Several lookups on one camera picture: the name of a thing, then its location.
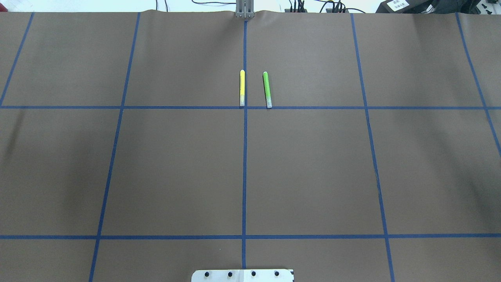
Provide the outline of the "green marker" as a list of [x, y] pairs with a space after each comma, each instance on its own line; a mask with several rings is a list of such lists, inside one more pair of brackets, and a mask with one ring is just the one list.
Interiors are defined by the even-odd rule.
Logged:
[[263, 72], [263, 87], [265, 93], [265, 103], [267, 108], [272, 108], [270, 77], [268, 71]]

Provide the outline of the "yellow marker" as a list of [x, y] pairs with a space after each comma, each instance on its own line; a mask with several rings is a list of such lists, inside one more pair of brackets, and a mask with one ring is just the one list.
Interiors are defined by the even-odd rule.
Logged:
[[245, 83], [246, 83], [246, 73], [245, 70], [240, 70], [239, 73], [239, 106], [245, 106]]

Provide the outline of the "black monitor stand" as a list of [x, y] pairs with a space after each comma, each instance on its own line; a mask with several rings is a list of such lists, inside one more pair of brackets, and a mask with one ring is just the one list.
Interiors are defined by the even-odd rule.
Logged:
[[429, 9], [433, 0], [385, 0], [376, 14], [420, 14]]

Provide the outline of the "aluminium frame post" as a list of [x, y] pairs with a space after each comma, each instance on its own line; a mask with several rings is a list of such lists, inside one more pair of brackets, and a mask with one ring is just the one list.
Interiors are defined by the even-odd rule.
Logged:
[[236, 18], [254, 17], [254, 0], [236, 0]]

